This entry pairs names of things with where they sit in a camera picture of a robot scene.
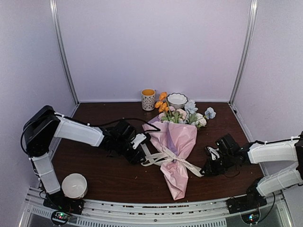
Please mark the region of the light blue fake flower stem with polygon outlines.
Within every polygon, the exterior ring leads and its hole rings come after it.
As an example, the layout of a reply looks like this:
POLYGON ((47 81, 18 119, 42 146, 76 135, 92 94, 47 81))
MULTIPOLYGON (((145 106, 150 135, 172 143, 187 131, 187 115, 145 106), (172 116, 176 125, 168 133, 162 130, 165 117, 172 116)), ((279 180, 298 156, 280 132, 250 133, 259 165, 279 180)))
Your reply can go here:
POLYGON ((184 109, 187 113, 187 120, 200 120, 200 119, 213 119, 216 116, 216 112, 212 107, 208 107, 204 114, 198 113, 198 108, 196 107, 196 103, 194 100, 189 100, 185 103, 184 109))

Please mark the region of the pink purple wrapping paper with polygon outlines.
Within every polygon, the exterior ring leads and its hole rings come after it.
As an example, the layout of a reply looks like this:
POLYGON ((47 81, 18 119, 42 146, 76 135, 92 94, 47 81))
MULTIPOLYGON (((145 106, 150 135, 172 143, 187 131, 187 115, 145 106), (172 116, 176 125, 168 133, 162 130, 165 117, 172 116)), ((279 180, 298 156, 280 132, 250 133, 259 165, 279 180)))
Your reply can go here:
MULTIPOLYGON (((151 130, 151 125, 160 131, 149 132, 150 142, 157 152, 162 152, 165 146, 178 157, 187 160, 196 144, 197 128, 189 124, 161 122, 158 117, 143 125, 145 131, 151 130)), ((160 167, 173 200, 183 199, 186 194, 189 171, 182 163, 168 162, 160 167)))

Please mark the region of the pink fake flower stem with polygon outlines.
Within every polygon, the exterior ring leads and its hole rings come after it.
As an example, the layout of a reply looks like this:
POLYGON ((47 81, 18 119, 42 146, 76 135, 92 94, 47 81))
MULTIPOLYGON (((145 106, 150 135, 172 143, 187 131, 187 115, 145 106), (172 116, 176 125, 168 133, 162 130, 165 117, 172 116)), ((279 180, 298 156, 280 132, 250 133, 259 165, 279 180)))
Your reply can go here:
POLYGON ((158 119, 161 122, 173 122, 185 124, 187 113, 183 109, 175 109, 174 107, 166 107, 163 111, 158 115, 158 119))

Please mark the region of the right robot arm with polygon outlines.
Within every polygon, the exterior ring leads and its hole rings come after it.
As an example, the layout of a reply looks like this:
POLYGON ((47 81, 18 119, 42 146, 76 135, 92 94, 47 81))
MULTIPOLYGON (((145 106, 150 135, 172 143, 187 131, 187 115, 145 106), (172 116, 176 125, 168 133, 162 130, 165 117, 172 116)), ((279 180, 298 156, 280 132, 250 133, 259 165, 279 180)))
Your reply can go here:
POLYGON ((205 147, 207 160, 200 170, 202 176, 223 175, 233 166, 288 162, 289 166, 256 179, 243 197, 246 208, 254 208, 270 193, 303 183, 303 136, 276 141, 255 140, 240 146, 231 134, 219 138, 216 147, 205 147))

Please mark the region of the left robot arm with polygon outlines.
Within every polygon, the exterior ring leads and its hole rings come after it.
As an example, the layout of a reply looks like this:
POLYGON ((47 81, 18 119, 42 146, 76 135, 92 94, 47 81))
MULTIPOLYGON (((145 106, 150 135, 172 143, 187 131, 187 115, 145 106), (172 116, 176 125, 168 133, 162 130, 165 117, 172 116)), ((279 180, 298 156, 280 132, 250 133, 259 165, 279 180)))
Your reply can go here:
POLYGON ((101 125, 90 124, 56 112, 52 106, 45 105, 24 124, 20 147, 31 161, 46 193, 50 195, 49 201, 52 205, 58 210, 68 206, 68 199, 59 193, 62 187, 49 157, 52 141, 68 140, 114 151, 130 164, 141 163, 145 155, 139 146, 151 138, 151 132, 160 132, 160 128, 148 122, 150 129, 139 133, 130 123, 132 120, 121 118, 101 125))

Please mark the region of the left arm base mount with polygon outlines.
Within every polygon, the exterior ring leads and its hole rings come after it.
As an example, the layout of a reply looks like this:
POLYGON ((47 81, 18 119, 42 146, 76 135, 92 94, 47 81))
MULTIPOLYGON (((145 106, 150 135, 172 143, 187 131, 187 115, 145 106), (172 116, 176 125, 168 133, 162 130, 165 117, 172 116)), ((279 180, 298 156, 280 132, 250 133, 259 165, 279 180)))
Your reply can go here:
POLYGON ((45 198, 43 205, 48 208, 52 208, 54 211, 51 213, 51 221, 57 225, 62 226, 67 224, 70 221, 70 218, 73 215, 80 215, 84 208, 84 200, 73 200, 67 197, 64 197, 60 201, 60 205, 51 201, 50 198, 45 198))

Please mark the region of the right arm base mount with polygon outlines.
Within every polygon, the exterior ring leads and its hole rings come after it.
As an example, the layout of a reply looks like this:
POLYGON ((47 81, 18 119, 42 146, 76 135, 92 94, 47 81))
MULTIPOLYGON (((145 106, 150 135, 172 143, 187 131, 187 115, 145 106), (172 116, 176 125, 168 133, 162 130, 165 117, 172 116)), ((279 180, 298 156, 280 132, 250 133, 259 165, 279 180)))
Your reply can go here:
POLYGON ((263 197, 251 200, 246 195, 231 197, 226 201, 226 205, 230 214, 240 213, 245 224, 253 225, 261 220, 260 208, 267 205, 267 200, 263 197))

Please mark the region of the beige ribbon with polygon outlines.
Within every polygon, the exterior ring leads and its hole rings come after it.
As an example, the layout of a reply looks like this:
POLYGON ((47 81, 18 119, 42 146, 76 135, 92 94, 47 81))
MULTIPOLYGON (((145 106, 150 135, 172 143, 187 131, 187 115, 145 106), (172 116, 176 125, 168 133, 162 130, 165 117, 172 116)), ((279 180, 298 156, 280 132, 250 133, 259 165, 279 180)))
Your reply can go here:
POLYGON ((200 173, 200 171, 202 170, 200 167, 197 167, 189 163, 185 159, 178 157, 165 146, 162 148, 162 152, 158 152, 155 154, 151 154, 145 144, 141 144, 141 147, 145 153, 145 161, 141 163, 142 166, 161 166, 163 163, 179 162, 182 163, 190 172, 192 172, 197 177, 203 177, 203 175, 200 173))

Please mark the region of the patterned mug with orange inside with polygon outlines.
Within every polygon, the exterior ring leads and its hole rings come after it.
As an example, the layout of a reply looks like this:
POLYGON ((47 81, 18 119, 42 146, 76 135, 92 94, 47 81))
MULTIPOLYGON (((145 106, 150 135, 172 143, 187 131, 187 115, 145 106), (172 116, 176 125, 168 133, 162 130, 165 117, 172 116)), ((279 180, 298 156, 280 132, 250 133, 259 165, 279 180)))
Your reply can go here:
POLYGON ((155 108, 156 91, 153 89, 144 89, 142 95, 142 109, 152 111, 155 108))

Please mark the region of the orange fake flower stem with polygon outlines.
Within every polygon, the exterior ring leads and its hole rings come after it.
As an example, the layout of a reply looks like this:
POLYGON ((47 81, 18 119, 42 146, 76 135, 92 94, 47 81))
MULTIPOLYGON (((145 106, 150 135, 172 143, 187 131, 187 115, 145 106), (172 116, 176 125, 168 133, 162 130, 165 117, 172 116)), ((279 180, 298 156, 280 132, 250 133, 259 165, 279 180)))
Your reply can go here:
POLYGON ((159 112, 158 118, 162 121, 169 121, 172 117, 167 97, 167 92, 161 92, 159 99, 155 104, 155 108, 158 109, 159 112))

